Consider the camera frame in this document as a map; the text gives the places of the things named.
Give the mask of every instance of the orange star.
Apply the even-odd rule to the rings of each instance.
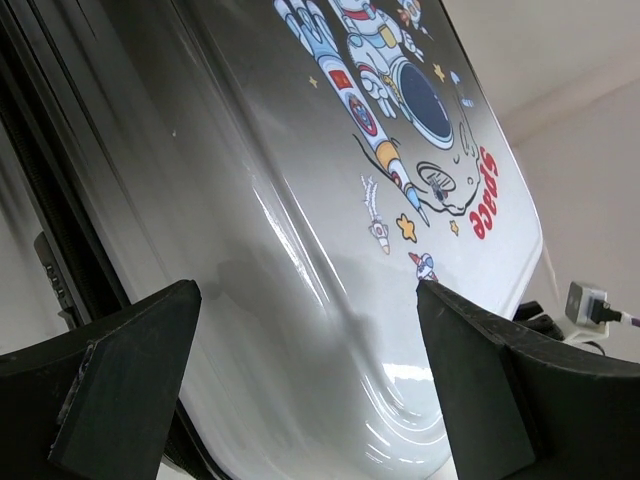
[[[444,74],[444,72],[442,71],[442,67],[436,63],[433,64],[433,71],[435,72],[435,74],[438,76],[438,78],[440,78],[440,81],[442,83],[444,83],[444,79],[446,77],[446,75]]]
[[[418,237],[416,237],[416,224],[407,218],[403,213],[400,218],[396,219],[396,225],[402,230],[402,238],[405,240],[411,240],[413,243],[418,243]]]

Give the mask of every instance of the yellow star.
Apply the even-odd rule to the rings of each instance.
[[[442,67],[436,63],[433,64],[433,68],[434,68],[434,72],[435,74],[438,76],[438,78],[440,78],[440,81],[442,83],[444,83],[444,79],[446,77],[446,75],[444,74],[444,72],[442,71]]]
[[[403,213],[400,218],[396,219],[396,225],[402,230],[402,238],[405,240],[411,240],[413,243],[418,243],[418,237],[416,237],[416,224],[407,218]]]

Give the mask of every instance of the printed graphic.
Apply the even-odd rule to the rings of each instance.
[[[418,0],[398,0],[398,3],[402,7],[398,9],[400,21],[403,22],[406,27],[413,25],[415,30],[419,30],[433,40],[433,37],[429,35],[427,29],[420,25],[420,17],[422,16],[420,2]]]
[[[382,251],[389,255],[391,247],[389,246],[389,227],[382,223],[382,217],[376,209],[376,195],[378,194],[378,183],[372,177],[367,179],[360,175],[362,186],[364,187],[364,204],[367,206],[369,216],[371,217],[371,226],[369,232],[378,240],[382,247]]]
[[[453,71],[451,72],[451,81],[456,86],[456,90],[458,91],[458,93],[462,97],[460,99],[460,103],[462,103],[462,105],[467,107],[467,108],[472,108],[473,107],[473,100],[470,100],[468,98],[464,98],[464,89],[462,88],[462,82],[460,81],[460,77],[458,76],[458,74],[456,72],[453,72]]]
[[[410,253],[409,257],[411,257],[413,263],[416,264],[416,277],[418,277],[418,280],[438,281],[438,277],[433,271],[434,264],[431,255],[425,253],[424,255],[419,256],[415,253]]]
[[[413,243],[418,243],[416,224],[409,220],[404,213],[400,215],[400,218],[396,219],[396,225],[398,225],[398,228],[402,231],[402,238],[411,240]]]
[[[451,120],[422,70],[424,53],[407,31],[376,8],[375,2],[328,0],[328,3],[344,28],[339,38],[345,44],[340,49],[335,40],[338,37],[313,1],[274,0],[277,12],[313,57],[357,126],[360,135],[354,137],[369,162],[394,182],[427,226],[430,225],[427,207],[456,217],[466,215],[480,184],[480,155],[464,113],[464,98],[456,90],[451,105],[457,107],[458,115]],[[411,13],[410,3],[416,14],[420,13],[415,0],[400,2],[403,11]],[[344,50],[349,52],[348,59],[339,53]],[[433,64],[433,68],[445,83],[443,67]],[[373,103],[370,105],[368,98],[375,100],[379,110],[372,109]],[[380,114],[391,119],[404,117],[438,150],[425,146],[418,150],[423,152],[421,158],[403,158],[400,142],[382,126]],[[443,152],[451,152],[448,160],[442,158]]]
[[[487,232],[493,229],[493,219],[498,214],[496,200],[498,199],[498,166],[493,156],[483,147],[480,147],[482,164],[480,173],[484,179],[485,189],[482,194],[482,202],[477,209],[469,214],[469,220],[473,226],[473,231],[480,240],[484,240]]]

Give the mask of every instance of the ceiling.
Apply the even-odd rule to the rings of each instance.
[[[594,69],[613,85],[620,52],[640,57],[637,0],[443,1],[503,121]]]

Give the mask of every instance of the white wall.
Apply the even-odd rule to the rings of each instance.
[[[614,308],[640,315],[639,150],[640,82],[516,146],[562,299],[571,280],[590,281],[609,291]],[[527,298],[557,315],[552,270],[539,265]],[[640,329],[614,325],[603,346],[640,362]]]

